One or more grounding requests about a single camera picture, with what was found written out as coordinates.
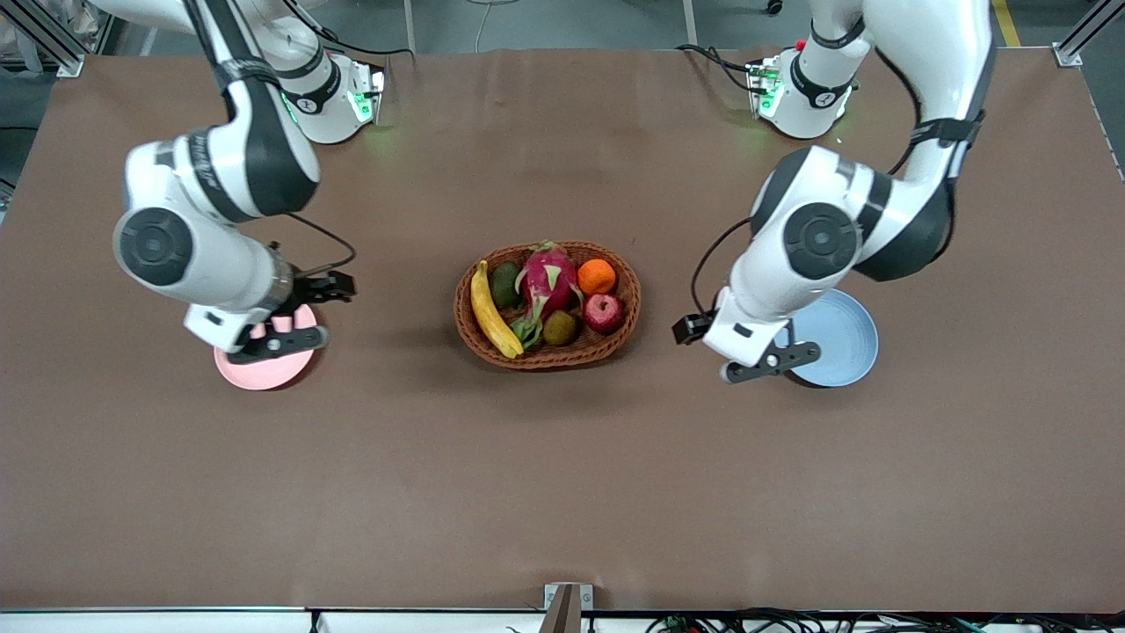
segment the banana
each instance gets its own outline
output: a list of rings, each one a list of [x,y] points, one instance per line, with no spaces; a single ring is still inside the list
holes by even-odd
[[[482,260],[477,264],[477,271],[472,273],[472,281],[469,284],[469,297],[472,299],[472,314],[476,315],[477,325],[496,350],[507,359],[523,354],[523,344],[501,319],[496,304],[493,302],[492,291],[488,289],[487,261]]]

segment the red apple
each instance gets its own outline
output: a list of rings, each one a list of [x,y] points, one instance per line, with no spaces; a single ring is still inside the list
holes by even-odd
[[[613,295],[595,293],[586,298],[586,306],[582,308],[582,320],[600,335],[612,335],[621,324],[624,324],[626,308]]]

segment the floor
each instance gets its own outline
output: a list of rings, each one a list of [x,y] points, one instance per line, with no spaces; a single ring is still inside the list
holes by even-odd
[[[415,47],[420,53],[472,53],[493,48],[672,48],[688,39],[682,0],[413,0]],[[998,40],[1044,46],[1062,39],[1089,9],[1084,0],[992,0]],[[776,16],[766,0],[694,0],[699,43],[719,48],[784,45],[804,37],[806,0],[785,0]],[[407,45],[402,0],[328,0],[310,10],[350,44],[388,49]],[[128,25],[115,52],[123,55],[195,55],[195,37]],[[1109,25],[1083,52],[1090,87],[1110,146],[1125,151],[1125,20]],[[0,127],[36,126],[54,79],[0,74]],[[0,129],[0,178],[18,182],[34,132]],[[0,183],[0,220],[4,191]]]

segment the avocado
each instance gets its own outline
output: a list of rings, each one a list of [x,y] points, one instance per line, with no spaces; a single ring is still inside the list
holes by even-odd
[[[519,273],[520,266],[511,261],[501,263],[493,270],[488,288],[492,289],[496,309],[515,307],[520,304],[520,292],[515,290],[515,277]]]

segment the brown table surface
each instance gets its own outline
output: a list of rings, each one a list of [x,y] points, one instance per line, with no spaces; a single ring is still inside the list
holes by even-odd
[[[886,169],[909,102],[878,61],[861,79],[822,142]],[[824,391],[723,386],[668,331],[800,145],[718,69],[501,51],[398,57],[389,85],[385,127],[317,148],[307,215],[359,247],[360,295],[278,394],[227,386],[110,248],[126,152],[223,120],[202,60],[93,57],[55,87],[0,230],[0,605],[521,607],[564,579],[615,608],[1120,608],[1123,188],[1050,51],[1000,53],[948,254],[843,284],[881,356]],[[457,338],[462,270],[543,237],[640,274],[614,362],[507,373]]]

